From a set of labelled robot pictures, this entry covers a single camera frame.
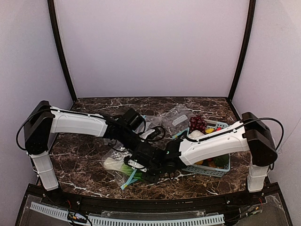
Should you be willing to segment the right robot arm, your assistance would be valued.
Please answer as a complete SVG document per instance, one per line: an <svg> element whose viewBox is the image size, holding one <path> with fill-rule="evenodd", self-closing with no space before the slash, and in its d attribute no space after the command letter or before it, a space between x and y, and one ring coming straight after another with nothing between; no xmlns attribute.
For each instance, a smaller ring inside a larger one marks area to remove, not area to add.
<svg viewBox="0 0 301 226"><path fill-rule="evenodd" d="M230 153L251 153L249 174L246 180L248 192L260 192L268 172L278 158L281 143L275 143L269 127L264 121L276 122L283 130L282 123L274 118L257 118L251 112L242 115L242 120L231 126L195 138L182 133L177 139L166 145L161 157L157 158L158 166L150 163L147 172L160 175L174 172L195 164L198 161Z"/></svg>

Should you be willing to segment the black right frame post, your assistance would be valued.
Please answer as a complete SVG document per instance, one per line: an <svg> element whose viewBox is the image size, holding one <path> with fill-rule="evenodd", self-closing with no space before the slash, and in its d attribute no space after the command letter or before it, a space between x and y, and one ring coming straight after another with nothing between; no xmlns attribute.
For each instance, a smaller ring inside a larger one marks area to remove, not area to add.
<svg viewBox="0 0 301 226"><path fill-rule="evenodd" d="M241 45L233 81L232 81L231 88L230 88L230 91L228 94L228 101L230 103L232 103L232 101L233 101L236 89L238 87L240 75L241 75L241 72L242 72L242 69L244 66L244 61L245 61L245 57L246 57L246 53L247 53L247 49L248 49L248 44L249 44L249 40L251 37L255 7L256 7L256 0L249 0L248 12L247 12L247 17L246 17L246 26L245 26L244 36L243 36L243 40L242 40L242 45Z"/></svg>

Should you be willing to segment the purple grape bunch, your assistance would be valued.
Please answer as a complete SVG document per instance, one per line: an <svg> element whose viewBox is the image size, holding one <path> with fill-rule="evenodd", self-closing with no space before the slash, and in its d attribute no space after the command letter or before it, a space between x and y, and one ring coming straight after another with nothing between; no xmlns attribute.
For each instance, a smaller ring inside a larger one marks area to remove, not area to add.
<svg viewBox="0 0 301 226"><path fill-rule="evenodd" d="M200 131L204 133L206 131L207 122L199 115L190 117L190 132Z"/></svg>

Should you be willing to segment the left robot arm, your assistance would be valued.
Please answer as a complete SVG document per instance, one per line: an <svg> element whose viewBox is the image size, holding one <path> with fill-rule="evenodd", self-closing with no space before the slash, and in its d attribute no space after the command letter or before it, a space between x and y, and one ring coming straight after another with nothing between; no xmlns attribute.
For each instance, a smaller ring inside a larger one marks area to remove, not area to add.
<svg viewBox="0 0 301 226"><path fill-rule="evenodd" d="M123 115L81 113L51 106L48 101L40 101L30 116L23 122L19 132L24 133L24 147L36 173L46 191L59 188L52 161L49 156L48 140L51 134L72 133L114 139L129 150L144 142L154 130L135 130L146 125L145 119L134 109Z"/></svg>

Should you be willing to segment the black left frame post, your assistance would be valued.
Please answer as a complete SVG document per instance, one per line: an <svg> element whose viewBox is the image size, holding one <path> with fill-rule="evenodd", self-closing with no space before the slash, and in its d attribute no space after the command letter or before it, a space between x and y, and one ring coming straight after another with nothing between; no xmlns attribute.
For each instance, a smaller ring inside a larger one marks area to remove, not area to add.
<svg viewBox="0 0 301 226"><path fill-rule="evenodd" d="M71 80L69 68L64 54L64 49L63 49L63 44L62 44L61 35L59 31L57 14L56 14L55 1L48 0L47 3L48 3L49 18L51 22L53 37L55 40L55 46L60 61L61 69L63 71L64 80L67 85L67 89L72 99L72 102L75 103L78 98Z"/></svg>

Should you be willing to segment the green white bok choy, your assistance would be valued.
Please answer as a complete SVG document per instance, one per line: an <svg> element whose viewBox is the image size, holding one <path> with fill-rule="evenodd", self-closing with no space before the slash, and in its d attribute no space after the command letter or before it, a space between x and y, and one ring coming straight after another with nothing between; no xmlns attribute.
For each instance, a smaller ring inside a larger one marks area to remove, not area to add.
<svg viewBox="0 0 301 226"><path fill-rule="evenodd" d="M119 184L125 183L134 172L131 167L124 164L123 160L116 160L111 157L102 159L102 166Z"/></svg>

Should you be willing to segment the black frame post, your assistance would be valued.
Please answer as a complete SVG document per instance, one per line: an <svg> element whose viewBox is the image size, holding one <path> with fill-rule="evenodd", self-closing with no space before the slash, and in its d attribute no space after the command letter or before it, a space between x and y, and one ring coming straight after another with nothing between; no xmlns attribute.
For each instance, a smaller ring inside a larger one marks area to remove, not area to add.
<svg viewBox="0 0 301 226"><path fill-rule="evenodd" d="M61 69L63 71L64 80L67 85L67 89L72 99L72 102L75 103L78 98L71 80L69 68L64 54L64 49L63 49L63 44L62 44L61 35L59 31L57 14L56 14L55 1L48 0L47 3L48 3L49 18L51 22L53 37L55 40L55 46L60 61Z"/></svg>
<svg viewBox="0 0 301 226"><path fill-rule="evenodd" d="M230 91L228 94L228 101L230 103L232 103L232 101L233 101L236 89L238 87L240 75L241 75L241 72L242 72L242 69L244 66L244 61L245 61L245 57L246 57L246 53L247 53L247 49L248 49L248 44L249 44L249 40L251 37L255 7L256 7L256 0L249 0L248 12L247 12L247 17L246 17L246 26L245 26L244 36L243 36L243 40L242 40L242 45L241 45L233 81L232 81L231 88L230 88Z"/></svg>

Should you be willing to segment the green avocado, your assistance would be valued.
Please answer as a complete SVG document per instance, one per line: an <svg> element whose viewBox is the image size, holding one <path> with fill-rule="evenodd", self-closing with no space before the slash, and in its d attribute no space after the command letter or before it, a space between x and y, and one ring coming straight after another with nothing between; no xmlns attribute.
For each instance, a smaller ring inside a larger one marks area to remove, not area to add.
<svg viewBox="0 0 301 226"><path fill-rule="evenodd" d="M220 155L213 158L213 162L216 167L224 168L229 163L230 156L229 154Z"/></svg>

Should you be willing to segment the light blue plastic basket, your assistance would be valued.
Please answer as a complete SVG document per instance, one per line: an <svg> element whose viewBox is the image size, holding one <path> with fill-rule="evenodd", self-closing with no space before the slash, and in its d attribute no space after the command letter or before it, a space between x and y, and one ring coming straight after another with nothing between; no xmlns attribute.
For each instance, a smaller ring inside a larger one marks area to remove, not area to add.
<svg viewBox="0 0 301 226"><path fill-rule="evenodd" d="M227 123L224 122L213 121L208 119L205 119L205 121L207 122L206 129L224 129L229 126ZM187 166L182 170L189 173L221 178L230 171L230 154L228 154L228 162L223 166L216 166L214 160L212 159L211 161L204 160L201 165L194 164Z"/></svg>

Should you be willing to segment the clear zip bag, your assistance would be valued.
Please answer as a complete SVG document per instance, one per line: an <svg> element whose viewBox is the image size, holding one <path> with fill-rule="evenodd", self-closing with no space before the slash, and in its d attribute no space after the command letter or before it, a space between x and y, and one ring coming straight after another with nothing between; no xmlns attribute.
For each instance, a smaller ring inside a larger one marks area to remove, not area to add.
<svg viewBox="0 0 301 226"><path fill-rule="evenodd" d="M177 137L190 126L190 118L195 114L183 104L178 104L170 111L163 113L162 126L171 138Z"/></svg>
<svg viewBox="0 0 301 226"><path fill-rule="evenodd" d="M145 124L142 125L141 132L146 132L153 127L162 126L162 118L160 116L145 116Z"/></svg>
<svg viewBox="0 0 301 226"><path fill-rule="evenodd" d="M128 155L130 153L123 147L112 148L101 160L102 166L113 175L121 190L133 183L143 181L141 170L133 169L124 163L124 158Z"/></svg>

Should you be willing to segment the white garlic bulb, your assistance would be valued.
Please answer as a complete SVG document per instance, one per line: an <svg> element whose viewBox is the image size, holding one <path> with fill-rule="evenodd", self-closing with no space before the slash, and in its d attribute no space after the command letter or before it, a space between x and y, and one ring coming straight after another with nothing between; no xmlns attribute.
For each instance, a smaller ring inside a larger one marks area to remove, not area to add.
<svg viewBox="0 0 301 226"><path fill-rule="evenodd" d="M194 130L188 135L188 138L196 140L202 136L204 136L204 134L202 132L200 132L198 130Z"/></svg>

